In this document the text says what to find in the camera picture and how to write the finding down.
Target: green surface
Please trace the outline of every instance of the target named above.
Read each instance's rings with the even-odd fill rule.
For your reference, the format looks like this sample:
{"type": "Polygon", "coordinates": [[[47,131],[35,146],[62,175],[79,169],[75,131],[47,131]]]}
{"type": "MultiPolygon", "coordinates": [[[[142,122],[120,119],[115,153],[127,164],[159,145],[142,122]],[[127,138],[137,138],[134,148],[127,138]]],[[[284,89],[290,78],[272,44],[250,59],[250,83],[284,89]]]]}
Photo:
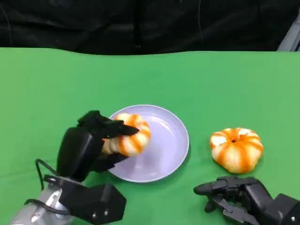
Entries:
{"type": "MultiPolygon", "coordinates": [[[[40,186],[34,159],[55,166],[61,138],[85,112],[104,115],[135,104],[153,104],[185,123],[191,151],[170,177],[134,184],[109,173],[87,185],[110,182],[126,196],[115,224],[227,224],[205,214],[205,197],[193,187],[228,175],[211,158],[209,137],[227,127],[256,131],[265,146],[251,173],[272,196],[300,199],[300,54],[187,52],[150,56],[93,56],[49,49],[0,49],[0,224],[40,186]]],[[[77,219],[74,225],[86,224],[77,219]]]]}

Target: plate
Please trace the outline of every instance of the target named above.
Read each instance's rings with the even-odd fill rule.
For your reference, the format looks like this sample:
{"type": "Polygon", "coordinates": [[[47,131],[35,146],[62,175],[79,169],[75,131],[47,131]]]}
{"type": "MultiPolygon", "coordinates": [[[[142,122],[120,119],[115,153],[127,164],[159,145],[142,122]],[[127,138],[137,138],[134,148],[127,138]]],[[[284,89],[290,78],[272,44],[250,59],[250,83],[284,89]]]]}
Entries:
{"type": "Polygon", "coordinates": [[[151,141],[144,151],[115,165],[115,176],[137,183],[160,180],[173,173],[188,154],[188,132],[172,112],[154,105],[133,105],[114,113],[139,114],[149,124],[151,141]]]}

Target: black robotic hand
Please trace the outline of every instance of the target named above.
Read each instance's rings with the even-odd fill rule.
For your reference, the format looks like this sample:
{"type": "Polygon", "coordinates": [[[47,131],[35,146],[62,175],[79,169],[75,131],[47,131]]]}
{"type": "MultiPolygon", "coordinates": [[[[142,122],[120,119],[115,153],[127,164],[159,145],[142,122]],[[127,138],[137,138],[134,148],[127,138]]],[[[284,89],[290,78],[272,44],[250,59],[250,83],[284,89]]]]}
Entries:
{"type": "Polygon", "coordinates": [[[90,171],[100,173],[113,168],[115,163],[127,157],[119,153],[102,153],[103,139],[134,135],[138,131],[121,120],[110,120],[102,116],[99,111],[89,111],[63,137],[57,158],[58,174],[81,182],[90,171]]]}
{"type": "Polygon", "coordinates": [[[205,212],[217,207],[226,219],[246,225],[300,225],[300,202],[284,194],[273,199],[264,185],[253,177],[220,177],[194,188],[205,195],[205,212]]]}

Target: orange and white pumpkin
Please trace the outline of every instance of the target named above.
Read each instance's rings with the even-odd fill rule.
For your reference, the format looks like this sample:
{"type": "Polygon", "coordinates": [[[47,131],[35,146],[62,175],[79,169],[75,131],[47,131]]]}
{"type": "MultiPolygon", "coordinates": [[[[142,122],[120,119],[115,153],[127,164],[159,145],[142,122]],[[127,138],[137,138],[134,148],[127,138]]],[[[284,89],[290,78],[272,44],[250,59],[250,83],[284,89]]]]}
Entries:
{"type": "Polygon", "coordinates": [[[231,173],[254,170],[263,154],[259,136],[244,128],[227,128],[210,137],[213,159],[231,173]]]}
{"type": "Polygon", "coordinates": [[[140,131],[131,136],[120,136],[105,140],[102,152],[106,154],[121,153],[127,157],[134,157],[142,153],[151,139],[148,123],[137,114],[118,114],[115,120],[123,120],[125,125],[138,128],[140,131]]]}

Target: black cable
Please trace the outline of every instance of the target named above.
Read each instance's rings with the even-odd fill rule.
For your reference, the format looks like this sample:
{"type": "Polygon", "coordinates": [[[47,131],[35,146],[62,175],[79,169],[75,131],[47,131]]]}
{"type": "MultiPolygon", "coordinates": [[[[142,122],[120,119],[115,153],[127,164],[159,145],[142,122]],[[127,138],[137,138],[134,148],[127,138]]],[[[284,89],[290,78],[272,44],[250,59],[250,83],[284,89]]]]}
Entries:
{"type": "Polygon", "coordinates": [[[42,175],[41,169],[38,165],[39,163],[42,164],[44,167],[46,167],[49,171],[51,171],[55,176],[58,176],[58,173],[51,166],[49,166],[45,161],[43,161],[39,158],[36,159],[36,167],[37,167],[38,177],[41,182],[41,188],[42,188],[42,190],[44,190],[44,180],[43,180],[43,175],[42,175]]]}
{"type": "Polygon", "coordinates": [[[57,210],[54,209],[48,205],[46,205],[44,202],[38,200],[38,199],[28,199],[24,205],[27,205],[28,203],[34,203],[40,207],[43,207],[44,209],[48,210],[49,212],[60,214],[60,215],[70,215],[70,212],[68,210],[57,210]]]}
{"type": "Polygon", "coordinates": [[[202,33],[202,27],[200,23],[200,7],[201,7],[201,0],[199,0],[199,5],[198,5],[198,27],[199,27],[201,42],[203,43],[203,33],[202,33]]]}
{"type": "Polygon", "coordinates": [[[4,14],[4,17],[5,17],[6,21],[7,21],[7,28],[8,28],[8,32],[9,32],[9,42],[10,42],[10,45],[13,45],[13,39],[12,39],[12,35],[11,35],[11,25],[10,25],[10,21],[8,19],[8,15],[6,14],[6,12],[5,12],[5,10],[4,10],[4,8],[3,8],[3,6],[2,6],[1,3],[0,3],[0,8],[1,8],[1,10],[2,10],[2,12],[4,14]]]}

